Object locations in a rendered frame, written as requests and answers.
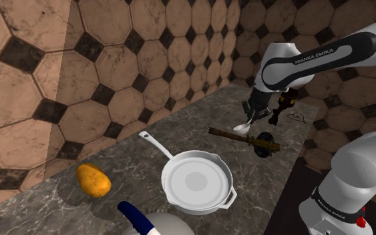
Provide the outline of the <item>yellow brown potato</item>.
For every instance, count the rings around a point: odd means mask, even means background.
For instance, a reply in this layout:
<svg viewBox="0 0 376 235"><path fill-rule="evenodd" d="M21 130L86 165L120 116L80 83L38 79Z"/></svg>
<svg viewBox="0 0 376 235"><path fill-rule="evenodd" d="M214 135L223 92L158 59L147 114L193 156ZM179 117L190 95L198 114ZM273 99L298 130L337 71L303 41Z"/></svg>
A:
<svg viewBox="0 0 376 235"><path fill-rule="evenodd" d="M76 177L81 190L92 198L105 196L112 186L104 171L91 163L80 164L76 169Z"/></svg>

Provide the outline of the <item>dark red and gold tool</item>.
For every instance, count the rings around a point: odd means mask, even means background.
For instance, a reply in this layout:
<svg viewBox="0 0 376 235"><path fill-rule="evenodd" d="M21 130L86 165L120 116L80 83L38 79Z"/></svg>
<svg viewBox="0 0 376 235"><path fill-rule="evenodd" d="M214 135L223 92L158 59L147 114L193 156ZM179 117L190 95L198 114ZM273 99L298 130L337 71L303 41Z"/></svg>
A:
<svg viewBox="0 0 376 235"><path fill-rule="evenodd" d="M282 92L278 99L278 107L273 109L272 117L268 120L268 123L276 126L278 123L279 114L283 110L294 106L298 96L299 92L296 89L290 88L287 92Z"/></svg>

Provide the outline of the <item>white frying pan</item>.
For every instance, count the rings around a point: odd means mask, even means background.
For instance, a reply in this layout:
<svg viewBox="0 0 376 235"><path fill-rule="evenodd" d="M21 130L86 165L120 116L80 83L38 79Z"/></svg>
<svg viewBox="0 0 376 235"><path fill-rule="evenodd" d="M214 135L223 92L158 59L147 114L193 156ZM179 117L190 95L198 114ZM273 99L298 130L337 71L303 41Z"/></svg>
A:
<svg viewBox="0 0 376 235"><path fill-rule="evenodd" d="M188 150L172 155L148 132L141 138L156 146L168 161L162 170L161 182L168 203L191 215L207 215L229 209L237 192L232 172L217 154Z"/></svg>

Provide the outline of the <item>white spoon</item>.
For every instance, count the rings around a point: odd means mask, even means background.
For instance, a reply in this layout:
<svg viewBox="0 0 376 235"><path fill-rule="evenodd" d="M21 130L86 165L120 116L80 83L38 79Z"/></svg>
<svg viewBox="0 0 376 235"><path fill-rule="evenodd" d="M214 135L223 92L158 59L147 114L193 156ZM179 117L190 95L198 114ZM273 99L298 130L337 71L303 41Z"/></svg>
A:
<svg viewBox="0 0 376 235"><path fill-rule="evenodd" d="M233 128L233 131L235 133L237 133L238 135L245 135L248 133L249 129L250 129L250 123L252 122L252 120L249 120L248 122L246 122L245 124L240 124L236 127Z"/></svg>

